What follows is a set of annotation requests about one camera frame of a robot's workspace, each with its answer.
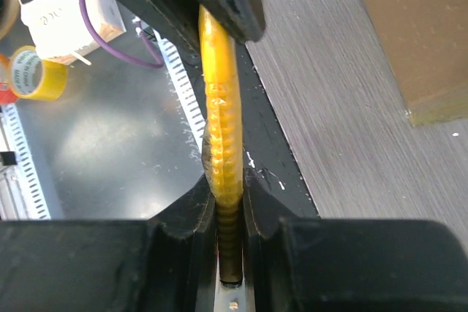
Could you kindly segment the yellow utility knife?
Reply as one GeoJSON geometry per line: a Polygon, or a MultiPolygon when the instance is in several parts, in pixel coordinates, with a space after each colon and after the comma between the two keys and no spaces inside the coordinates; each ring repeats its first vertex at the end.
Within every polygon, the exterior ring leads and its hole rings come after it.
{"type": "Polygon", "coordinates": [[[216,202],[219,279],[243,279],[240,203],[244,193],[241,93],[235,40],[205,8],[199,11],[200,52],[205,83],[205,174],[216,202]]]}

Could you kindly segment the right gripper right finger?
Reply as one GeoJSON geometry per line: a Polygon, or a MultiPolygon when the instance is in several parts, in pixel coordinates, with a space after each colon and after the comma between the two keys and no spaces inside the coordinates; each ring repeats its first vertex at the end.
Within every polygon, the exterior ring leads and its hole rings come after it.
{"type": "Polygon", "coordinates": [[[248,311],[465,311],[467,254],[444,225],[295,215],[244,172],[248,311]]]}

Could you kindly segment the brown cardboard express box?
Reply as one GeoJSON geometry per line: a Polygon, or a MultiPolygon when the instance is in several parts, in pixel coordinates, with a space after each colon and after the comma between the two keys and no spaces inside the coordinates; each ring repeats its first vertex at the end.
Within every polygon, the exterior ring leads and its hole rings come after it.
{"type": "Polygon", "coordinates": [[[363,0],[412,125],[467,117],[467,0],[363,0]]]}

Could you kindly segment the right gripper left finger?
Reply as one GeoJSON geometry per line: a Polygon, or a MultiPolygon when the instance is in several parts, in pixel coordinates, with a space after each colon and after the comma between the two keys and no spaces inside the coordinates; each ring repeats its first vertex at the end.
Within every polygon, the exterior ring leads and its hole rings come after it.
{"type": "Polygon", "coordinates": [[[147,220],[4,221],[3,311],[212,311],[214,198],[198,182],[147,220]]]}

